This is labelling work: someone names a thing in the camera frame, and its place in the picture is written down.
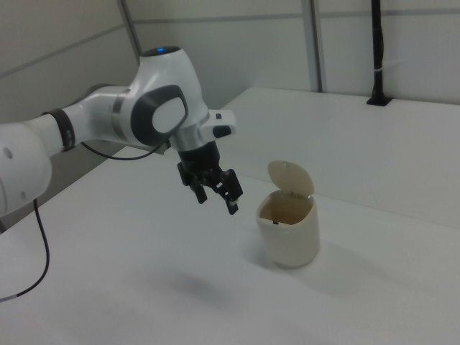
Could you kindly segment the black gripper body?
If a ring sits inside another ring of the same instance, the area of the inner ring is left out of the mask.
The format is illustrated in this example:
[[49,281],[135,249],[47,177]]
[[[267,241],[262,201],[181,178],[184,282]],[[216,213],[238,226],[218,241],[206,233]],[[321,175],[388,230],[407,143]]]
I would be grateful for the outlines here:
[[218,185],[221,182],[222,169],[219,166],[220,153],[215,141],[198,149],[179,152],[178,170],[183,185],[192,185],[194,181],[205,185]]

